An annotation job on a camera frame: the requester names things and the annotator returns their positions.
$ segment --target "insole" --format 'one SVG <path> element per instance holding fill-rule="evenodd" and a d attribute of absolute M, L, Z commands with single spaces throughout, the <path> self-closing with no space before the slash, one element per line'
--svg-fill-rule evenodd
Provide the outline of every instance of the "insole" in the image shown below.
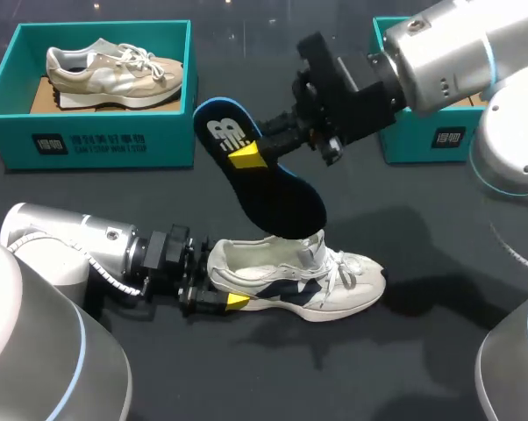
<path fill-rule="evenodd" d="M 304 239 L 326 225 L 322 199 L 306 181 L 277 162 L 267 168 L 236 169 L 229 153 L 260 138 L 245 109 L 229 98 L 212 98 L 194 112 L 194 130 L 232 185 L 255 225 L 285 239 Z"/>

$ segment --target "white cable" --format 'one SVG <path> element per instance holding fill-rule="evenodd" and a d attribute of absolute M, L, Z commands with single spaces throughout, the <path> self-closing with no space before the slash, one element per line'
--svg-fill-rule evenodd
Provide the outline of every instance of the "white cable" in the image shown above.
<path fill-rule="evenodd" d="M 490 228 L 492 229 L 492 232 L 494 233 L 494 236 L 500 243 L 500 245 L 503 247 L 503 249 L 508 252 L 515 260 L 517 260 L 519 263 L 524 265 L 526 268 L 528 268 L 528 260 L 523 257 L 521 254 L 516 252 L 513 248 L 511 248 L 508 243 L 506 243 L 502 237 L 500 237 L 500 234 L 498 233 L 497 229 L 494 227 L 494 225 L 490 222 Z"/>
<path fill-rule="evenodd" d="M 29 241 L 34 241 L 36 239 L 57 239 L 61 243 L 65 244 L 66 246 L 71 247 L 77 252 L 81 253 L 84 256 L 84 258 L 87 259 L 89 264 L 113 287 L 119 289 L 120 291 L 130 296 L 138 296 L 141 294 L 140 289 L 128 287 L 124 285 L 122 282 L 119 282 L 116 279 L 114 279 L 114 277 L 110 275 L 108 272 L 106 272 L 106 270 L 100 265 L 100 263 L 98 263 L 96 259 L 92 257 L 83 246 L 81 246 L 79 243 L 73 240 L 60 239 L 58 237 L 54 237 L 53 235 L 47 234 L 45 232 L 34 232 L 32 234 L 27 234 L 21 237 L 20 239 L 12 243 L 9 247 L 7 247 L 7 250 L 9 250 L 11 253 L 15 253 L 24 244 L 28 243 Z"/>

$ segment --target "robotic arm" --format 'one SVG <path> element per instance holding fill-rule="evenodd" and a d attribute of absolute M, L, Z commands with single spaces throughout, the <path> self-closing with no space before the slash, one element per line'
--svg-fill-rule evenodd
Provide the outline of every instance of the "robotic arm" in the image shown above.
<path fill-rule="evenodd" d="M 261 124 L 264 161 L 307 143 L 331 165 L 405 107 L 427 115 L 483 92 L 475 171 L 499 192 L 528 195 L 528 0 L 444 0 L 387 30 L 383 46 L 334 59 L 320 34 L 301 41 L 296 103 Z"/>

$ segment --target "white shoelace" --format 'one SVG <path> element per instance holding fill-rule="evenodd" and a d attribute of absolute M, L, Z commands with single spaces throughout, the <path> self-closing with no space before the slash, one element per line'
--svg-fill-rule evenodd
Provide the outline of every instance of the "white shoelace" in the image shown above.
<path fill-rule="evenodd" d="M 132 44 L 119 44 L 118 46 L 125 48 L 122 56 L 116 61 L 118 66 L 131 64 L 139 70 L 149 68 L 155 81 L 160 81 L 165 77 L 165 69 L 160 64 L 151 61 L 154 57 L 153 53 L 148 53 L 145 48 L 139 48 Z"/>
<path fill-rule="evenodd" d="M 344 272 L 352 272 L 344 261 L 344 256 L 344 252 L 340 251 L 336 253 L 331 248 L 326 248 L 325 269 L 328 271 L 328 287 L 323 302 L 320 304 L 321 309 L 323 308 L 323 305 L 325 305 L 330 294 L 334 291 L 339 269 L 342 268 Z"/>

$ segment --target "shoe box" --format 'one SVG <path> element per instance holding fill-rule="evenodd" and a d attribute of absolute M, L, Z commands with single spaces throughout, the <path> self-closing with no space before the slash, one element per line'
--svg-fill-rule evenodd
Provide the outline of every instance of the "shoe box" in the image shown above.
<path fill-rule="evenodd" d="M 383 33 L 406 19 L 374 18 L 369 52 L 379 53 Z M 487 104 L 476 95 L 428 117 L 420 117 L 410 108 L 400 111 L 396 123 L 379 133 L 385 161 L 389 164 L 466 161 Z"/>
<path fill-rule="evenodd" d="M 142 111 L 60 110 L 46 77 L 47 49 L 77 50 L 99 38 L 181 61 L 180 98 Z M 196 94 L 189 21 L 21 24 L 0 66 L 0 155 L 12 170 L 191 167 Z"/>

